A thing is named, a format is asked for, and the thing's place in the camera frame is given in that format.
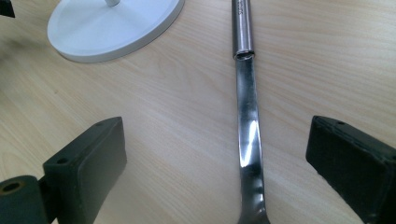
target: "white stand base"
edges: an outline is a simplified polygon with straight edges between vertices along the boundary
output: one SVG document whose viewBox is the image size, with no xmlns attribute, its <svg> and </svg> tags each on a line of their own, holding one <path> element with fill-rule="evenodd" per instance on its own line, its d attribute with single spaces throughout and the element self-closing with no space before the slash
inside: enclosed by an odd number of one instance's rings
<svg viewBox="0 0 396 224">
<path fill-rule="evenodd" d="M 164 32 L 184 0 L 62 0 L 48 26 L 49 42 L 65 58 L 99 63 L 140 49 Z"/>
</svg>

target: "black rubber block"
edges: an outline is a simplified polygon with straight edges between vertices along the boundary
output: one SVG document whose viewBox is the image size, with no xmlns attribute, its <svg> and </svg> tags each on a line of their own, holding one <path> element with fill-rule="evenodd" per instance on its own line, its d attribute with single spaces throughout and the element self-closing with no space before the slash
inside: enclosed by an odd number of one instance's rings
<svg viewBox="0 0 396 224">
<path fill-rule="evenodd" d="M 342 121 L 314 116 L 305 156 L 364 223 L 396 223 L 395 148 Z"/>
</svg>

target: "chrome rod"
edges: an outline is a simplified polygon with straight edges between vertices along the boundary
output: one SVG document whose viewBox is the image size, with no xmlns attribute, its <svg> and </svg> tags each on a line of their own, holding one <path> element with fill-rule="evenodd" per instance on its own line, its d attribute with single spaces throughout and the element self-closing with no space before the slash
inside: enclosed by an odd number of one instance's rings
<svg viewBox="0 0 396 224">
<path fill-rule="evenodd" d="M 264 200 L 250 1 L 233 0 L 233 57 L 238 99 L 242 208 L 238 224 L 269 224 Z"/>
</svg>

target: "hole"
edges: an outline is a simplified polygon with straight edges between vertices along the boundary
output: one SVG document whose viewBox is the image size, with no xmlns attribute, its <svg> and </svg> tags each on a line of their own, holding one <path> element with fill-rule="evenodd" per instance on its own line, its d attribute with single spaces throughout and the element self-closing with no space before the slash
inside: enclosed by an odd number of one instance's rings
<svg viewBox="0 0 396 224">
<path fill-rule="evenodd" d="M 11 191 L 14 191 L 16 189 L 18 189 L 21 186 L 20 183 L 15 182 L 15 183 L 10 183 L 9 185 L 3 187 L 3 192 L 4 193 L 9 193 Z"/>
<path fill-rule="evenodd" d="M 58 164 L 67 163 L 67 158 L 61 158 L 61 159 L 59 159 L 58 161 L 56 161 L 56 163 L 58 163 Z"/>
</svg>

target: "wooden table surface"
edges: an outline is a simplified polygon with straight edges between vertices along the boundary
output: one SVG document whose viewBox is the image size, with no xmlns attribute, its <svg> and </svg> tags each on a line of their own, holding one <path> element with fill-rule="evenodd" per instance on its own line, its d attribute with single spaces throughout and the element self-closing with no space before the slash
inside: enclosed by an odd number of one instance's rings
<svg viewBox="0 0 396 224">
<path fill-rule="evenodd" d="M 74 63 L 50 45 L 59 1 L 0 18 L 0 179 L 122 116 L 128 164 L 95 223 L 236 223 L 240 212 L 231 1 L 186 0 L 142 49 Z M 396 147 L 396 2 L 251 0 L 265 199 L 273 224 L 361 223 L 306 162 L 311 119 Z"/>
</svg>

